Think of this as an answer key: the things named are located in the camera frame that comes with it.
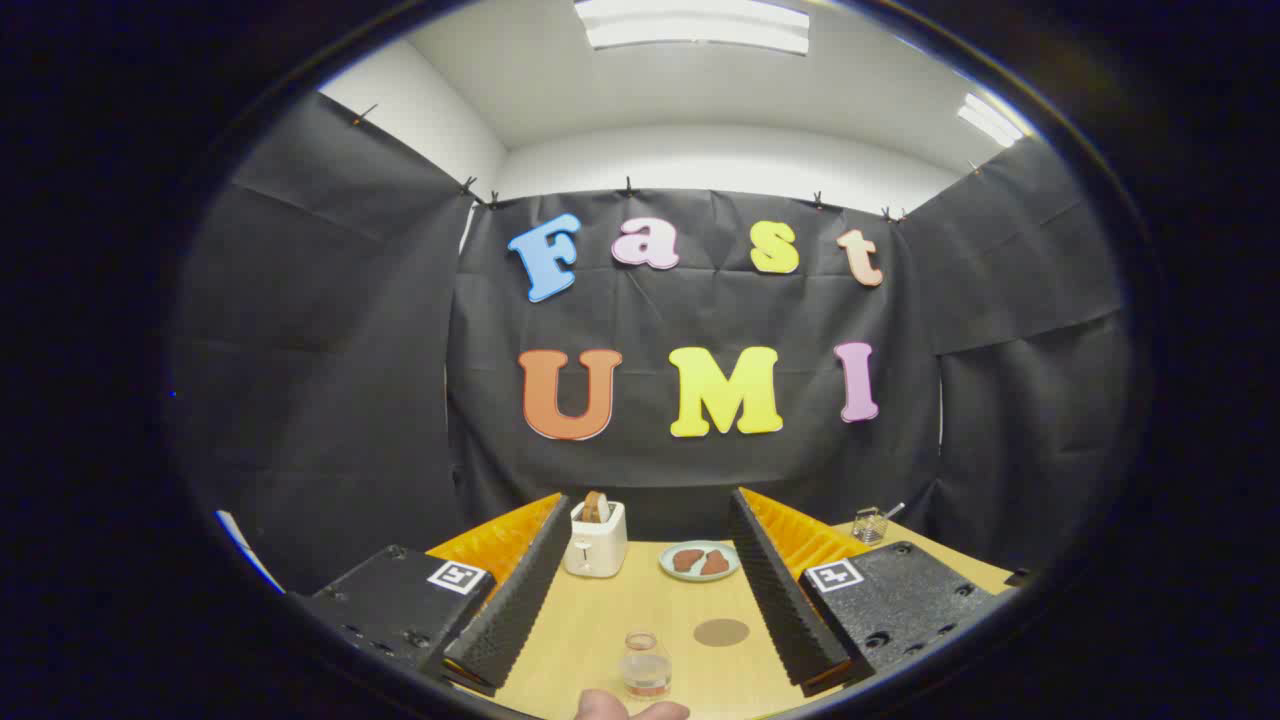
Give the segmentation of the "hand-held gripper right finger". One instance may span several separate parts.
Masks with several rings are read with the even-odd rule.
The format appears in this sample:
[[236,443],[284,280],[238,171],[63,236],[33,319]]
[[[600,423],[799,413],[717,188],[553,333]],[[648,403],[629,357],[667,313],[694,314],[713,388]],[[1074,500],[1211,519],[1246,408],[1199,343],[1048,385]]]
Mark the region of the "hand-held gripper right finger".
[[730,496],[728,529],[787,678],[806,696],[929,652],[995,600],[916,543],[869,547],[748,488]]

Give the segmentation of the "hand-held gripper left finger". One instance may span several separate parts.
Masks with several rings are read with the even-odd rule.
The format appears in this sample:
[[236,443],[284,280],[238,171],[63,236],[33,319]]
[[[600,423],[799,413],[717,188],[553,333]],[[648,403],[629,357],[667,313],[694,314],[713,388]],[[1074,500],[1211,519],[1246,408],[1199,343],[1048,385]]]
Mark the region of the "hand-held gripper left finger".
[[570,536],[570,501],[553,493],[429,551],[387,546],[292,600],[394,673],[494,696],[522,653]]

